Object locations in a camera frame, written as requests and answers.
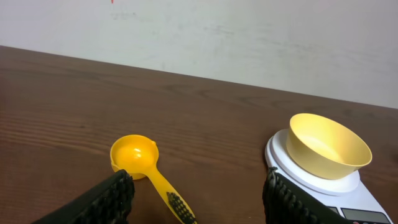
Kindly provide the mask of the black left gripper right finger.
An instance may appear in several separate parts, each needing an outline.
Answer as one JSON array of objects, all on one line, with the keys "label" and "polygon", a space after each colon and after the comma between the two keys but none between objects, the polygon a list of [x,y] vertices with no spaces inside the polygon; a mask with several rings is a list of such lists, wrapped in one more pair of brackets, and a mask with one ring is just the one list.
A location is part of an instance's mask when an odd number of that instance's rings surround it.
[{"label": "black left gripper right finger", "polygon": [[262,201],[266,224],[351,224],[277,171],[268,168]]}]

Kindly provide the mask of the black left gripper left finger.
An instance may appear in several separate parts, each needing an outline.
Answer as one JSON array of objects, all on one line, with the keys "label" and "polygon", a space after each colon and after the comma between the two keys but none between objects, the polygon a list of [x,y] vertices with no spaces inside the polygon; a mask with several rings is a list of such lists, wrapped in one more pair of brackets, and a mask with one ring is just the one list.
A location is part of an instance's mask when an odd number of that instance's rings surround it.
[{"label": "black left gripper left finger", "polygon": [[34,224],[128,224],[135,188],[132,177],[119,170]]}]

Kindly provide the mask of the orange plastic measuring scoop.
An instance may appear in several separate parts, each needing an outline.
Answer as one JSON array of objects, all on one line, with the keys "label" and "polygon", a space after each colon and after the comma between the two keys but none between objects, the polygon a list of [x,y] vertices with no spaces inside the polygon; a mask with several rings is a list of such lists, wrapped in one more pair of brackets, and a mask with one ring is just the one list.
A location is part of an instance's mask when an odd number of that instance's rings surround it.
[{"label": "orange plastic measuring scoop", "polygon": [[115,172],[125,170],[134,180],[148,177],[170,211],[181,223],[197,224],[188,203],[158,171],[159,150],[156,142],[141,135],[119,138],[111,146],[110,161]]}]

